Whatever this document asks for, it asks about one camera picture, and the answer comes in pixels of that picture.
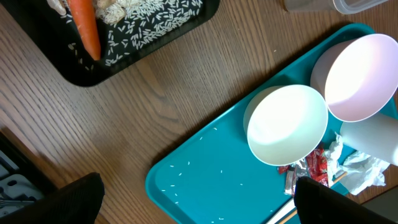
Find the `blue tray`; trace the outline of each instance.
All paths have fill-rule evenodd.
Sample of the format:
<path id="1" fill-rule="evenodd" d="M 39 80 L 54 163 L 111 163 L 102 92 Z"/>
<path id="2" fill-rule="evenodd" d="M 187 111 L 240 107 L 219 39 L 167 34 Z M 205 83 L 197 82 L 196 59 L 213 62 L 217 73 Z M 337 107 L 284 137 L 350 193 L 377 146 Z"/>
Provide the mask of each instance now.
<path id="1" fill-rule="evenodd" d="M 243 131 L 243 114 L 261 90 L 275 85 L 310 84 L 312 68 L 321 54 L 340 42 L 373 34 L 364 24 L 350 24 L 301 56 L 247 97 L 193 135 L 148 173 L 149 198 L 179 223 L 263 223 L 290 196 L 284 195 L 285 175 L 251 153 Z M 382 113 L 397 119 L 394 100 Z M 329 114 L 322 141 L 328 146 L 341 121 Z M 354 150 L 344 147 L 342 163 Z M 348 191 L 336 184 L 343 195 Z M 299 223 L 296 215 L 289 223 Z"/>

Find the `wood grain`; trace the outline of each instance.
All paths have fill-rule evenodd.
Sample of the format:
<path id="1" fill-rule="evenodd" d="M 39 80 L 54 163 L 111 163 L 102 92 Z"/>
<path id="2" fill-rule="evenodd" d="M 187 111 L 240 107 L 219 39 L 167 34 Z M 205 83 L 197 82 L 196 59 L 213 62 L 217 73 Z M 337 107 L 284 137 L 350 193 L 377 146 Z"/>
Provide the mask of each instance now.
<path id="1" fill-rule="evenodd" d="M 0 6 L 0 128 L 62 187 L 99 172 L 98 223 L 172 223 L 148 198 L 148 170 L 190 135 L 341 26 L 398 39 L 398 1 L 344 16 L 293 14 L 276 0 L 221 1 L 212 20 L 92 88 L 66 82 Z M 398 184 L 351 199 L 361 203 Z"/>

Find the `orange carrot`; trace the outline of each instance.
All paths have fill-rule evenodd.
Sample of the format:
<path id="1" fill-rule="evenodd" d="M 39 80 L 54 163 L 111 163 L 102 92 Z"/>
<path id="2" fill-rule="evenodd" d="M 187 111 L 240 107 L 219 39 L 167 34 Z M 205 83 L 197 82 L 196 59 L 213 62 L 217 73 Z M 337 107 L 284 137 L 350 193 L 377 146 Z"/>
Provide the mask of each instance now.
<path id="1" fill-rule="evenodd" d="M 94 60 L 101 59 L 101 45 L 92 0 L 68 0 L 73 20 L 86 51 Z"/>

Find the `white cup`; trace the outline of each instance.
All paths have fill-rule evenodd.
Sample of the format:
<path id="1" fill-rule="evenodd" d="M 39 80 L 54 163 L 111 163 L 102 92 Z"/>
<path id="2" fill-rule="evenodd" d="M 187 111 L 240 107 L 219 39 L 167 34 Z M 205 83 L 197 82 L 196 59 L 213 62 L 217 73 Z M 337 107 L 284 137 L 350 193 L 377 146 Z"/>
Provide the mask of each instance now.
<path id="1" fill-rule="evenodd" d="M 381 113 L 340 129 L 345 145 L 398 166 L 398 120 Z"/>
<path id="2" fill-rule="evenodd" d="M 265 164 L 284 166 L 316 148 L 326 131 L 328 108 L 309 86 L 273 86 L 250 101 L 243 124 L 254 156 Z"/>

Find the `pink bowl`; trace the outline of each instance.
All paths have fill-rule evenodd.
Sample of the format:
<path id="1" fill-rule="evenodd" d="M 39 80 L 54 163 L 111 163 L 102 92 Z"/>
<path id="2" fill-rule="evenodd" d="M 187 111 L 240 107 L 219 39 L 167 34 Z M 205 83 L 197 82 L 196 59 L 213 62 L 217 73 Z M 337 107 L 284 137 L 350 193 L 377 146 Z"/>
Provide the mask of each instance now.
<path id="1" fill-rule="evenodd" d="M 311 87 L 342 121 L 374 115 L 398 87 L 398 43 L 387 35 L 371 34 L 333 46 L 315 64 Z"/>

